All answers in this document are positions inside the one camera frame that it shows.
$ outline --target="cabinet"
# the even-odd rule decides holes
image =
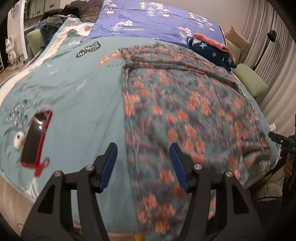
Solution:
[[[61,0],[46,0],[44,4],[44,12],[60,8]]]
[[[36,3],[37,3],[37,0],[32,0],[31,1],[30,18],[36,17]]]
[[[40,16],[44,14],[44,2],[45,0],[36,1],[36,16]]]

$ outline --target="black lamp head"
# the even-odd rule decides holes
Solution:
[[[276,32],[274,30],[270,30],[267,33],[267,37],[270,41],[275,42],[276,41]]]

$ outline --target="phone screen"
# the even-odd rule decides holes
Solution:
[[[42,148],[42,146],[40,146],[43,144],[43,140],[41,138],[44,138],[44,135],[42,134],[45,133],[45,128],[47,128],[45,124],[49,115],[51,115],[50,111],[39,112],[35,114],[22,150],[22,164],[33,165],[39,161],[37,160],[38,149]]]

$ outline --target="white wall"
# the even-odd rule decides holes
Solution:
[[[201,15],[219,24],[224,32],[232,25],[242,33],[252,0],[158,0],[157,2]]]
[[[16,55],[24,54],[24,58],[27,59],[27,50],[24,36],[24,9],[25,0],[20,0],[17,8],[14,11],[14,17],[11,15],[11,11],[8,13],[7,20],[7,34],[8,37],[12,36],[15,43]]]
[[[67,4],[70,4],[74,0],[61,0],[61,6],[60,8],[64,8]]]

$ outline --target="white figurine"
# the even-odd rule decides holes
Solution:
[[[8,54],[8,61],[11,63],[11,70],[15,70],[17,68],[17,63],[16,63],[16,59],[17,59],[17,55],[14,51],[15,48],[15,43],[13,41],[12,36],[9,37],[9,40],[6,39],[5,41],[6,44],[6,53]]]

